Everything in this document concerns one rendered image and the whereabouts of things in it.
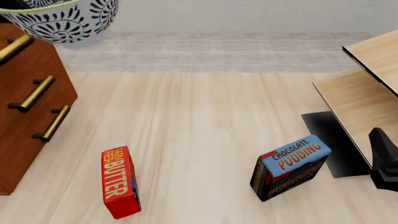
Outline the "blue chocolate pudding box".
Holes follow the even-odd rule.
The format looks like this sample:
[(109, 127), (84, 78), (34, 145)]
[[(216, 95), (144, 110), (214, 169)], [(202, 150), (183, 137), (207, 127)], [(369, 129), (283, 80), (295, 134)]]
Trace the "blue chocolate pudding box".
[(258, 157), (250, 186), (260, 201), (312, 180), (331, 149), (311, 134)]

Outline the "brown wooden cabinet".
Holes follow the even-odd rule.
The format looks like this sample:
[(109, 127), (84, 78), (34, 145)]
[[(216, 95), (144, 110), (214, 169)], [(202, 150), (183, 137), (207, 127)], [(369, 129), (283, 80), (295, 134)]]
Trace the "brown wooden cabinet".
[[(0, 50), (8, 39), (26, 35), (13, 24), (0, 24)], [(33, 139), (45, 132), (56, 117), (52, 109), (72, 106), (78, 98), (55, 47), (43, 40), (34, 43), (0, 67), (0, 195), (10, 195), (31, 166), (44, 142)], [(28, 113), (9, 109), (36, 88), (33, 80), (54, 76), (55, 81)]]

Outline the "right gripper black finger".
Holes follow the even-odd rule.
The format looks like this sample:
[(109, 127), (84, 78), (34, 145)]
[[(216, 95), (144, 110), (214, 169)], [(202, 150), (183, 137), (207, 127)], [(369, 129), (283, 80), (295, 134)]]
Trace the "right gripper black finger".
[(373, 170), (398, 170), (398, 147), (381, 128), (373, 128), (369, 133), (372, 149)]

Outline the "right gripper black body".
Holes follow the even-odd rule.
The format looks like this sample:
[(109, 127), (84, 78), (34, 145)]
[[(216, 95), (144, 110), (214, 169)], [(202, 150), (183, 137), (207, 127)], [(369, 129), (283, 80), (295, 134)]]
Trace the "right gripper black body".
[(377, 189), (398, 192), (398, 173), (388, 173), (383, 169), (376, 169), (371, 174)]

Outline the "red butter box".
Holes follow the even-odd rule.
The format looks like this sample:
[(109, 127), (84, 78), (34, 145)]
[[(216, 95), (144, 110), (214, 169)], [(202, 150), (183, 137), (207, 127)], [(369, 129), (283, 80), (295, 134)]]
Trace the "red butter box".
[(127, 146), (101, 153), (103, 202), (114, 219), (141, 211), (134, 164)]

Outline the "white bowl with black pattern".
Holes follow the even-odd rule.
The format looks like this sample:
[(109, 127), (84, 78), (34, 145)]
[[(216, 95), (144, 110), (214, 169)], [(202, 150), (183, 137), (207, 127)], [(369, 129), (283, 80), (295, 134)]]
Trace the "white bowl with black pattern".
[(21, 0), (27, 9), (0, 0), (0, 15), (25, 33), (52, 44), (84, 42), (114, 21), (119, 0)]

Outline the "pale wooden two-layer shelf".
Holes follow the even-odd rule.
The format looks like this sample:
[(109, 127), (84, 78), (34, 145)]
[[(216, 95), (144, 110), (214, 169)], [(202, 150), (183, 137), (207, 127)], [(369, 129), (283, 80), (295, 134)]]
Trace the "pale wooden two-layer shelf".
[(312, 82), (368, 166), (368, 134), (381, 128), (398, 146), (398, 30), (342, 51), (358, 68)]

